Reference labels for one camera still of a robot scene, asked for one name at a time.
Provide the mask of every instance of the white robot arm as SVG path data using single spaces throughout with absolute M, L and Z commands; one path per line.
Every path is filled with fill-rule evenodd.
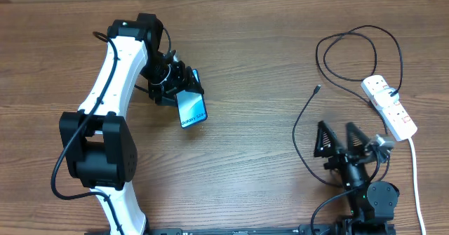
M 96 194 L 109 220 L 110 231 L 100 234 L 142 235 L 149 230 L 131 182 L 137 168 L 137 149 L 125 120 L 138 75 L 148 80 L 149 97 L 158 105 L 177 106 L 176 94 L 184 90 L 204 93 L 192 69 L 178 61 L 175 52 L 164 55 L 157 51 L 162 30 L 155 15 L 139 14 L 137 21 L 115 20 L 108 29 L 105 61 L 92 91 L 78 112 L 64 112 L 60 119 L 69 173 Z M 107 90 L 99 98 L 105 86 Z M 99 99 L 101 103 L 95 108 Z M 87 141 L 86 137 L 94 134 L 103 135 L 104 142 Z M 54 177 L 55 195 L 74 199 L 55 190 Z

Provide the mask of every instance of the power strip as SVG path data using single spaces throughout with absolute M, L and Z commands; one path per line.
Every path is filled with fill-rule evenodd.
M 397 141 L 407 140 L 416 133 L 417 127 L 399 102 L 399 94 L 391 96 L 395 89 L 388 86 L 384 77 L 369 76 L 361 86 Z

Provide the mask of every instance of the cable connector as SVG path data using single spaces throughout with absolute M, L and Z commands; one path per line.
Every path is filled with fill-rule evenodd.
M 318 84 L 315 89 L 314 89 L 314 95 L 318 93 L 318 91 L 320 91 L 321 88 L 321 84 Z
M 376 109 L 386 109 L 399 101 L 399 93 L 396 92 L 395 88 L 385 88 L 374 94 L 370 100 L 373 101 Z

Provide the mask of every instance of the smartphone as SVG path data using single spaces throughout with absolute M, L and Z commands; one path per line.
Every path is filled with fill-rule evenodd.
M 196 80 L 200 82 L 198 71 L 193 69 L 193 73 Z M 180 113 L 181 127 L 187 128 L 208 118 L 202 94 L 183 90 L 176 95 L 176 100 L 177 110 Z

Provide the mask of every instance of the black cable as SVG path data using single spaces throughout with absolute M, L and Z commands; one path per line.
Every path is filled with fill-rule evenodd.
M 171 52 L 171 39 L 170 39 L 170 35 L 168 34 L 167 29 L 164 27 L 163 30 L 166 32 L 167 34 L 167 39 L 168 39 L 168 51 L 167 51 L 167 55 L 170 54 Z
M 353 189 L 348 190 L 348 191 L 345 191 L 345 192 L 343 192 L 341 194 L 338 194 L 337 196 L 333 196 L 333 197 L 329 198 L 328 200 L 326 200 L 325 202 L 320 204 L 320 206 L 318 206 L 318 208 L 315 210 L 314 214 L 311 216 L 311 219 L 310 219 L 311 233 L 313 235 L 316 235 L 315 228 L 314 228 L 314 220 L 315 220 L 316 214 L 318 214 L 318 212 L 320 211 L 320 209 L 322 209 L 322 207 L 326 206 L 328 203 L 330 203 L 330 202 L 332 202 L 334 200 L 339 199 L 340 197 L 343 197 L 343 196 L 346 196 L 346 195 L 348 195 L 348 194 L 350 194 L 352 192 L 355 192 L 357 189 L 358 189 L 358 187 L 357 188 L 353 188 Z
M 117 218 L 117 215 L 115 213 L 114 206 L 112 205 L 111 199 L 108 195 L 106 195 L 103 192 L 87 192 L 83 194 L 77 194 L 73 196 L 65 196 L 62 195 L 57 189 L 56 189 L 56 175 L 58 174 L 59 167 L 61 166 L 62 161 L 64 160 L 65 155 L 67 154 L 67 150 L 72 145 L 74 139 L 83 131 L 89 121 L 89 119 L 92 117 L 92 115 L 95 113 L 97 108 L 102 104 L 102 99 L 105 96 L 105 93 L 107 91 L 107 88 L 109 87 L 112 77 L 114 76 L 115 69 L 117 67 L 117 62 L 119 60 L 118 53 L 116 46 L 114 45 L 114 42 L 105 34 L 102 34 L 100 32 L 93 32 L 93 36 L 98 38 L 101 41 L 109 42 L 111 44 L 112 50 L 114 51 L 114 63 L 112 64 L 111 74 L 109 74 L 109 77 L 106 81 L 105 87 L 102 89 L 101 94 L 98 96 L 97 101 L 95 102 L 92 110 L 89 112 L 89 114 L 86 116 L 86 118 L 83 120 L 83 122 L 79 125 L 73 136 L 70 138 L 69 142 L 61 152 L 61 155 L 58 158 L 58 161 L 56 161 L 55 167 L 53 169 L 53 173 L 51 175 L 51 191 L 57 196 L 58 198 L 62 200 L 73 200 L 73 199 L 80 199 L 87 196 L 102 196 L 104 198 L 104 201 L 107 202 L 109 208 L 111 209 L 112 217 L 114 218 L 115 225 L 117 226 L 117 231 L 120 232 L 121 235 L 124 235 L 123 229 L 121 228 L 121 225 L 119 224 L 119 219 Z
M 135 84 L 134 84 L 134 88 L 136 88 L 136 89 L 138 89 L 138 90 L 140 90 L 140 91 L 143 91 L 143 92 L 145 92 L 146 94 L 149 94 L 149 91 L 148 91 L 146 88 L 142 88 L 142 87 L 137 86 L 137 85 L 135 85 Z
M 390 156 L 388 156 L 388 158 L 387 158 L 387 167 L 385 168 L 384 174 L 380 177 L 380 179 L 377 180 L 378 182 L 380 182 L 381 180 L 383 180 L 385 178 L 385 176 L 387 176 L 389 167 L 390 167 Z
M 312 174 L 318 181 L 320 181 L 320 182 L 322 182 L 322 183 L 324 183 L 324 184 L 326 184 L 326 185 L 333 186 L 333 187 L 340 187 L 340 188 L 341 188 L 342 185 L 335 184 L 335 183 L 332 183 L 332 182 L 326 182 L 325 180 L 321 179 L 318 175 L 316 175 L 316 174 L 314 173 L 314 171 L 312 171 L 312 170 L 310 169 L 310 167 L 307 165 L 307 163 L 306 163 L 306 161 L 304 160 L 304 158 L 302 158 L 301 152 L 300 152 L 300 150 L 297 148 L 297 145 L 296 145 L 296 140 L 295 140 L 295 130 L 296 130 L 297 122 L 300 120 L 300 118 L 301 118 L 301 116 L 302 116 L 302 113 L 303 113 L 304 110 L 307 108 L 307 105 L 309 105 L 311 99 L 314 98 L 314 96 L 315 96 L 315 95 L 318 93 L 318 91 L 320 90 L 320 87 L 321 87 L 321 85 L 317 85 L 317 86 L 315 87 L 314 93 L 311 94 L 311 97 L 310 97 L 309 100 L 306 102 L 306 105 L 302 108 L 302 111 L 301 111 L 300 115 L 299 115 L 299 116 L 297 117 L 297 119 L 296 119 L 295 125 L 293 126 L 293 131 L 292 131 L 293 145 L 295 145 L 295 149 L 296 149 L 297 155 L 300 156 L 301 161 L 303 162 L 303 164 L 304 164 L 304 166 L 307 168 L 307 170 L 310 172 L 310 174 Z
M 374 177 L 376 177 L 377 173 L 379 172 L 380 168 L 380 162 L 379 162 L 379 151 L 375 150 L 374 154 L 376 155 L 376 169 L 374 170 L 374 173 L 370 176 L 368 181 L 366 183 L 370 183 L 374 180 Z
M 322 40 L 318 43 L 318 45 L 316 45 L 316 63 L 317 63 L 317 65 L 319 66 L 319 62 L 318 62 L 318 47 L 319 47 L 319 44 L 320 44 L 321 42 L 327 40 L 327 39 L 330 39 L 330 38 L 333 38 L 333 37 L 335 37 L 335 36 L 338 36 L 338 38 L 336 38 L 336 40 L 334 40 L 334 42 L 332 42 L 332 43 L 329 45 L 329 47 L 326 49 L 326 52 L 324 53 L 324 56 L 323 56 L 324 65 L 326 66 L 326 68 L 328 69 L 328 71 L 329 71 L 331 74 L 333 74 L 334 76 L 336 76 L 336 77 L 338 77 L 338 78 L 340 78 L 340 79 L 344 79 L 344 80 L 346 80 L 346 81 L 362 81 L 363 79 L 349 79 L 349 78 L 340 76 L 340 75 L 334 73 L 333 71 L 331 71 L 331 70 L 329 69 L 329 67 L 327 66 L 327 64 L 326 64 L 326 54 L 327 54 L 327 52 L 330 50 L 330 48 L 331 48 L 333 45 L 335 45 L 338 41 L 340 41 L 341 39 L 343 39 L 343 37 L 346 36 L 346 35 L 357 35 L 357 36 L 363 37 L 364 39 L 367 39 L 367 40 L 371 43 L 371 46 L 373 47 L 375 61 L 374 61 L 374 68 L 373 68 L 373 71 L 372 71 L 371 74 L 370 74 L 370 76 L 372 76 L 372 75 L 374 74 L 374 72 L 375 72 L 375 70 L 376 70 L 376 66 L 377 66 L 377 52 L 376 52 L 376 49 L 375 49 L 375 47 L 374 47 L 374 43 L 373 43 L 373 41 L 371 41 L 371 39 L 369 39 L 367 36 L 365 36 L 365 35 L 363 35 L 363 34 L 359 34 L 359 33 L 353 32 L 353 31 L 355 31 L 355 30 L 358 30 L 358 29 L 361 29 L 361 28 L 365 28 L 365 27 L 372 27 L 372 28 L 379 29 L 379 30 L 385 32 L 386 34 L 388 34 L 388 35 L 393 39 L 394 43 L 396 44 L 396 47 L 398 48 L 399 62 L 400 62 L 400 64 L 401 64 L 401 68 L 400 68 L 400 70 L 401 70 L 401 76 L 400 76 L 400 78 L 399 78 L 399 85 L 398 85 L 398 88 L 397 88 L 397 89 L 390 95 L 390 96 L 395 96 L 395 94 L 397 94 L 397 93 L 399 92 L 399 89 L 401 89 L 401 86 L 402 86 L 402 78 L 403 78 L 403 59 L 402 59 L 402 51 L 401 51 L 401 47 L 399 46 L 398 41 L 397 41 L 396 38 L 393 36 L 393 34 L 391 34 L 390 32 L 388 32 L 387 30 L 385 30 L 385 29 L 383 29 L 383 28 L 381 28 L 381 27 L 377 27 L 377 26 L 375 26 L 375 25 L 362 25 L 362 26 L 360 26 L 360 27 L 353 28 L 353 29 L 349 30 L 348 32 L 339 33 L 339 34 L 334 34 L 334 35 L 331 35 L 331 36 L 328 36 L 328 37 L 322 39 Z

